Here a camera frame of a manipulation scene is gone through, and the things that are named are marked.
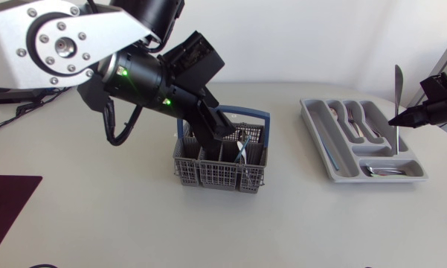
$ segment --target silver knife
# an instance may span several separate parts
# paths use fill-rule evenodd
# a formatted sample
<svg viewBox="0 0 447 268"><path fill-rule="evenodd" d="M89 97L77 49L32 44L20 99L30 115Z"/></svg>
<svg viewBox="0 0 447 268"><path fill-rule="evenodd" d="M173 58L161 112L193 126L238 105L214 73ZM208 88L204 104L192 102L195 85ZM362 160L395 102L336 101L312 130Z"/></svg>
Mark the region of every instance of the silver knife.
<svg viewBox="0 0 447 268"><path fill-rule="evenodd" d="M395 65L395 116L399 114L400 99L403 90L403 73L400 66ZM395 154L399 154L400 148L399 127L395 127Z"/></svg>

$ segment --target basket handle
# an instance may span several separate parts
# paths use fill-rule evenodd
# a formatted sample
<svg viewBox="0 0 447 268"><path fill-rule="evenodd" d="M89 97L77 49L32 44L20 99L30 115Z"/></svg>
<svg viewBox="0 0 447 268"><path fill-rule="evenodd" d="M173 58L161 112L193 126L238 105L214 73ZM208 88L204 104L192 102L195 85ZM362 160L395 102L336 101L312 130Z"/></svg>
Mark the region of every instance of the basket handle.
<svg viewBox="0 0 447 268"><path fill-rule="evenodd" d="M270 114L269 112L263 112L256 109L250 109L245 107L238 107L238 106L227 106L227 105L220 105L216 108L217 110L221 112L230 112L238 115L246 115L251 116L254 118L261 118L265 121L265 141L264 141L264 147L268 147L269 143L269 124L270 124ZM179 138L183 138L184 136L184 121L182 119L177 119L177 135Z"/></svg>

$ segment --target plastic cutlery organizer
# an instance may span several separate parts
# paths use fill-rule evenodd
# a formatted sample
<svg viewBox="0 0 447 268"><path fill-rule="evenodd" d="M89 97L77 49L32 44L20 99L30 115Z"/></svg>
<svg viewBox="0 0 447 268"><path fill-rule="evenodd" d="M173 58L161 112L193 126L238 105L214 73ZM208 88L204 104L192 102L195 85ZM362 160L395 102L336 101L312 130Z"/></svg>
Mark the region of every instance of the plastic cutlery organizer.
<svg viewBox="0 0 447 268"><path fill-rule="evenodd" d="M368 100L301 99L301 115L335 182L419 182L428 179L416 156L400 139L394 154L395 129L380 109ZM348 121L347 109L363 135ZM402 175L372 176L374 170L400 170Z"/></svg>

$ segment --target white table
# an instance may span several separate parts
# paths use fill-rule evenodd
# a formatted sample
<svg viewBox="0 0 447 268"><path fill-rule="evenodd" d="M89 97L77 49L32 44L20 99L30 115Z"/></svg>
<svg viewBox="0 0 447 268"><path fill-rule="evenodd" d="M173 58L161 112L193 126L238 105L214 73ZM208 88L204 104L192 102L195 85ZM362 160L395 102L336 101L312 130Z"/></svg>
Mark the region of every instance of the white table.
<svg viewBox="0 0 447 268"><path fill-rule="evenodd" d="M389 117L392 103L309 83L210 90L271 113L258 194L182 186L176 120L144 110L113 147L101 115L68 92L0 130L0 174L44 178L0 245L0 267L447 267L447 133L401 130L427 182L335 184L299 98L364 98ZM14 107L1 106L0 120ZM132 106L116 111L122 126Z"/></svg>

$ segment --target silver fork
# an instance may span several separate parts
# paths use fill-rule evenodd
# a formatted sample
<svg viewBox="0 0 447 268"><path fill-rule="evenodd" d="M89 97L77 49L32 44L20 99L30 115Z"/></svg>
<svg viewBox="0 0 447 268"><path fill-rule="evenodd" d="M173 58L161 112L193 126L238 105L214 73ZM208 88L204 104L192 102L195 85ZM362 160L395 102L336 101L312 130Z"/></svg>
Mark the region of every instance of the silver fork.
<svg viewBox="0 0 447 268"><path fill-rule="evenodd" d="M347 114L349 115L349 123L352 125L354 130L356 130L359 137L364 137L364 133L361 131L360 127L358 127L358 124L354 120L352 110L350 108L347 108Z"/></svg>
<svg viewBox="0 0 447 268"><path fill-rule="evenodd" d="M373 124L373 122L369 119L369 118L365 118L365 122L367 123L367 125L369 126L370 130L372 130L372 132L378 137L382 137L382 134L380 134L379 130L375 127L375 125Z"/></svg>

